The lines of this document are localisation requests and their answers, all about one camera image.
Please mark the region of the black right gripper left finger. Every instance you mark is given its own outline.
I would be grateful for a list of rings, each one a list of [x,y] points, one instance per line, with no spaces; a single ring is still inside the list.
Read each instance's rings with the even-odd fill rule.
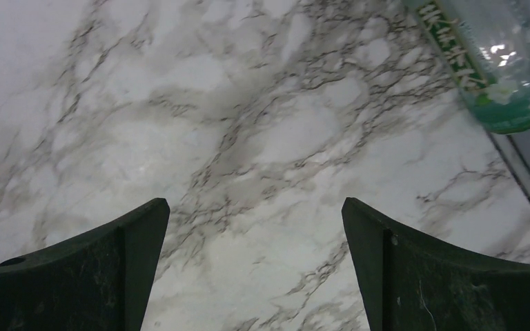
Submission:
[[[0,263],[0,330],[140,330],[169,215],[156,198]]]

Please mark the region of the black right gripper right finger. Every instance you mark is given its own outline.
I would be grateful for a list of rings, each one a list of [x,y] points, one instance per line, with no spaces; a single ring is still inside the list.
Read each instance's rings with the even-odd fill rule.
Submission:
[[[372,330],[530,331],[530,264],[452,245],[352,197],[342,219]]]

